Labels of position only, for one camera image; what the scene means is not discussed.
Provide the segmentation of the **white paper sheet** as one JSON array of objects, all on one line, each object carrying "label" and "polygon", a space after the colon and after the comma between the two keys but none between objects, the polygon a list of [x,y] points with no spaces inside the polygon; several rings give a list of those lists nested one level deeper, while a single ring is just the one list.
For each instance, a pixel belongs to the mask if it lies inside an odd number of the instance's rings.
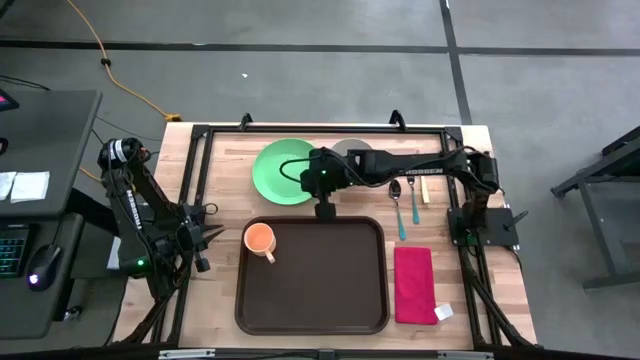
[{"label": "white paper sheet", "polygon": [[0,201],[9,196],[16,175],[16,172],[0,172]]},{"label": "white paper sheet", "polygon": [[17,173],[11,190],[10,202],[44,200],[49,187],[50,173],[21,172]]}]

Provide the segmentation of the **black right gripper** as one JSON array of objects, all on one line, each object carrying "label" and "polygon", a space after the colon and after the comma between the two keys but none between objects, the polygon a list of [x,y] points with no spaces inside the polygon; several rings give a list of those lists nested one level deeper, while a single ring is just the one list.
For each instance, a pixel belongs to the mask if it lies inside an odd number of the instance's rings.
[{"label": "black right gripper", "polygon": [[343,158],[333,150],[322,147],[309,152],[309,166],[300,174],[301,189],[318,200],[314,206],[319,219],[334,219],[336,205],[330,195],[346,187]]}]

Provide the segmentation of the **dark grey desk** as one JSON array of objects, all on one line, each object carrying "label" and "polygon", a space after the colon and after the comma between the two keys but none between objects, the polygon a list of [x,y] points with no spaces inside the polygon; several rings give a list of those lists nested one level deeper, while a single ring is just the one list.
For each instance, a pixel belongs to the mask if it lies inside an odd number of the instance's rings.
[{"label": "dark grey desk", "polygon": [[84,230],[82,215],[68,209],[79,165],[91,136],[102,94],[98,91],[18,91],[19,107],[0,112],[0,137],[8,149],[0,155],[0,173],[49,174],[41,200],[0,201],[0,245],[6,233],[21,225],[29,229],[25,262],[42,247],[60,248],[55,277],[43,291],[28,287],[28,271],[17,277],[0,275],[0,340],[38,339],[51,323],[64,317],[66,291],[73,286],[70,270]]}]

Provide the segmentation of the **backlit black keyboard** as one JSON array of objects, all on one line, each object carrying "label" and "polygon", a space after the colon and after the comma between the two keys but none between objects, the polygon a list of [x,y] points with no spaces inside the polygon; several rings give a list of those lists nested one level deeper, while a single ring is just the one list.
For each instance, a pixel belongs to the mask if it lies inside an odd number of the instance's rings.
[{"label": "backlit black keyboard", "polygon": [[26,262],[30,230],[28,224],[0,226],[0,278],[21,276]]}]

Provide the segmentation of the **green round plate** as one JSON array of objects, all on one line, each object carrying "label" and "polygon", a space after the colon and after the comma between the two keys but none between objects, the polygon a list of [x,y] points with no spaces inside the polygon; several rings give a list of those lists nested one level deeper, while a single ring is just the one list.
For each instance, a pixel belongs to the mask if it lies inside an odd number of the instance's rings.
[{"label": "green round plate", "polygon": [[285,138],[267,145],[252,168],[255,188],[267,200],[278,205],[299,205],[311,198],[301,189],[300,174],[309,166],[314,146],[302,139]]}]

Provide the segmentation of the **grey round bowl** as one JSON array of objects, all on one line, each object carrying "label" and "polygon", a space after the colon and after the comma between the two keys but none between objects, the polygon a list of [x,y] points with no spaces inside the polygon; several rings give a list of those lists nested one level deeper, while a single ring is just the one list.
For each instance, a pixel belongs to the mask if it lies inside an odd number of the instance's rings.
[{"label": "grey round bowl", "polygon": [[371,150],[372,147],[365,141],[355,138],[345,138],[332,147],[332,150],[341,156],[347,156],[349,150]]}]

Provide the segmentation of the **black metal rig frame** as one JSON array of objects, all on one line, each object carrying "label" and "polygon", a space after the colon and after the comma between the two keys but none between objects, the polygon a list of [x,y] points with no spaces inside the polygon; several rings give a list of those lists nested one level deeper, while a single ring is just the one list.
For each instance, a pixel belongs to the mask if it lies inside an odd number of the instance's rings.
[{"label": "black metal rig frame", "polygon": [[[192,139],[195,130],[202,132]],[[384,231],[390,317],[371,335],[250,335],[235,320],[236,288],[244,231],[263,217],[313,216],[314,205],[280,206],[256,190],[252,166],[258,153],[281,138],[300,138],[316,146],[332,146],[344,138],[359,138],[398,154],[437,152],[448,143],[445,127],[416,125],[406,131],[384,124],[256,124],[240,129],[232,123],[171,123],[167,126],[155,168],[155,179],[170,200],[201,198],[218,206],[210,217],[225,230],[205,255],[211,269],[193,272],[184,292],[174,297],[183,315],[165,316],[164,333],[176,347],[332,350],[469,350],[471,327],[488,335],[489,315],[478,294],[465,289],[460,253],[450,240],[447,211],[462,195],[461,186],[442,176],[430,180],[431,202],[420,211],[420,224],[411,223],[411,202],[403,197],[400,211],[406,230],[401,241],[395,205],[385,188],[350,188],[332,196],[338,217],[366,216]],[[438,325],[397,323],[394,311],[394,249],[429,248],[436,303],[450,304],[454,315]]]}]

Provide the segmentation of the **dark brown plastic tray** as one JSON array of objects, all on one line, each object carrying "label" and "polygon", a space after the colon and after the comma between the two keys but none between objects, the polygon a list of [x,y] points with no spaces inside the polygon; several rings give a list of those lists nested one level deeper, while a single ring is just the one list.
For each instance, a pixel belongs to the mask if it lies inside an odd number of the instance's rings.
[{"label": "dark brown plastic tray", "polygon": [[250,335],[371,335],[390,317],[384,231],[366,216],[263,217],[269,262],[240,249],[238,327]]}]

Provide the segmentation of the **orange ceramic mug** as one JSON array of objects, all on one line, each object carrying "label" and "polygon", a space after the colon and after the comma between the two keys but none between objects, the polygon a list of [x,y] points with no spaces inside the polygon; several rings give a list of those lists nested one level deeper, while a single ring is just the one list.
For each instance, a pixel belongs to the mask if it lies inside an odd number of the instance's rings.
[{"label": "orange ceramic mug", "polygon": [[254,255],[265,257],[275,263],[274,251],[277,245],[273,229],[265,223],[251,224],[243,235],[245,247]]}]

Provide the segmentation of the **black front crossbar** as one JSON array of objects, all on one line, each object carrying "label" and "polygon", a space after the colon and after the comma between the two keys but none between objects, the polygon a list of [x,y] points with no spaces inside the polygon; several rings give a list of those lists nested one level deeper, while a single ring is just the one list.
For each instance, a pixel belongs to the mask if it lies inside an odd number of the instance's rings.
[{"label": "black front crossbar", "polygon": [[0,360],[640,360],[547,350],[485,347],[471,350],[332,350],[173,348],[167,344],[122,344],[106,347],[0,354]]}]

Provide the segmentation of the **teal handled metal spoon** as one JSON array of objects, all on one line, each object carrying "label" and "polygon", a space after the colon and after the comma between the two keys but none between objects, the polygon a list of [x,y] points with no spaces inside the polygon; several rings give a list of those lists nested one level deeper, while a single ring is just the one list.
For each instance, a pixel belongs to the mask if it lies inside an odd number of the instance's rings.
[{"label": "teal handled metal spoon", "polygon": [[395,204],[395,213],[396,213],[396,220],[397,220],[399,239],[401,241],[405,241],[406,240],[406,230],[405,230],[404,223],[403,223],[403,220],[402,220],[402,215],[401,215],[401,211],[400,211],[400,204],[399,204],[399,200],[400,200],[400,196],[401,196],[401,185],[400,185],[398,180],[392,180],[389,183],[388,193],[389,193],[390,198],[394,201],[394,204]]}]

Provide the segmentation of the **teal handled metal fork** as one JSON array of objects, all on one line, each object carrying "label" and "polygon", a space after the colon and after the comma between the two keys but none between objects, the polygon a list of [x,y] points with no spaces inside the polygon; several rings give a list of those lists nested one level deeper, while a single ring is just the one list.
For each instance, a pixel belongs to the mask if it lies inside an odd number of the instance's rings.
[{"label": "teal handled metal fork", "polygon": [[417,224],[420,224],[420,215],[419,215],[419,210],[417,206],[418,204],[417,204],[416,193],[415,193],[415,177],[408,176],[407,182],[409,184],[410,191],[411,191],[412,221],[414,224],[417,225]]}]

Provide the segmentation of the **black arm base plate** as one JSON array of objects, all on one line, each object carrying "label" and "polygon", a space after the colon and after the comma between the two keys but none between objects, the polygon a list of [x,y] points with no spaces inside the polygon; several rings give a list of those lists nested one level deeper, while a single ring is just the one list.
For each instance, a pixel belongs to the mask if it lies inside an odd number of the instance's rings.
[{"label": "black arm base plate", "polygon": [[529,214],[513,215],[510,208],[486,208],[471,212],[453,208],[447,212],[451,242],[456,246],[519,247],[516,224]]}]

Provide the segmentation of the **black computer mouse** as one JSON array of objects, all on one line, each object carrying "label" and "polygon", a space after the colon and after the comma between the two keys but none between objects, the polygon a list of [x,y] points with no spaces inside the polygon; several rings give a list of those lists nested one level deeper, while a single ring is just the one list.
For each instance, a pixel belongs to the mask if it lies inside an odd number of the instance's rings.
[{"label": "black computer mouse", "polygon": [[36,250],[27,266],[27,286],[31,291],[45,291],[53,284],[61,254],[62,248],[55,244]]}]

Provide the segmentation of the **black metal side stand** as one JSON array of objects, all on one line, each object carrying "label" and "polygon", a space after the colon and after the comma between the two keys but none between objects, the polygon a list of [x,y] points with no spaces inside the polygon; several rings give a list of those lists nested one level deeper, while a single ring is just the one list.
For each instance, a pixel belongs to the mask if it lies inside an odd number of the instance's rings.
[{"label": "black metal side stand", "polygon": [[580,192],[607,274],[583,283],[586,290],[640,283],[640,126],[605,146],[600,158],[551,188],[557,198]]}]

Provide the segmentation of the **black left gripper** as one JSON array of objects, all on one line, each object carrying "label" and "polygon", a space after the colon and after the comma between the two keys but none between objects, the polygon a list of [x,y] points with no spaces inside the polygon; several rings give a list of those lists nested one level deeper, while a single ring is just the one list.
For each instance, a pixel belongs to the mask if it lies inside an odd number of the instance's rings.
[{"label": "black left gripper", "polygon": [[223,225],[205,225],[205,211],[201,206],[191,206],[187,203],[180,205],[183,215],[183,235],[190,252],[194,257],[196,270],[200,273],[210,269],[209,261],[203,256],[209,243],[225,230]]}]

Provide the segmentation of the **red cloth napkin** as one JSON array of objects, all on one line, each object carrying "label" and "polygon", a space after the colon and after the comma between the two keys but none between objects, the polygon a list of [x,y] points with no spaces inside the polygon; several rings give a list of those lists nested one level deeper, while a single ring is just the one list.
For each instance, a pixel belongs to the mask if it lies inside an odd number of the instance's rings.
[{"label": "red cloth napkin", "polygon": [[438,306],[429,248],[394,249],[395,320],[402,324],[438,325],[454,315],[450,304]]}]

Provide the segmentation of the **white printed box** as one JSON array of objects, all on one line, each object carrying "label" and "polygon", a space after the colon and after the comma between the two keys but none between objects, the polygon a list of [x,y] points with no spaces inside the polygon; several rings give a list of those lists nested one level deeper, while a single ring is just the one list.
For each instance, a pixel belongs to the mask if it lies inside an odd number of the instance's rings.
[{"label": "white printed box", "polygon": [[120,257],[119,257],[119,249],[121,246],[121,239],[117,236],[113,238],[112,245],[110,248],[106,269],[110,271],[116,271],[120,269]]}]

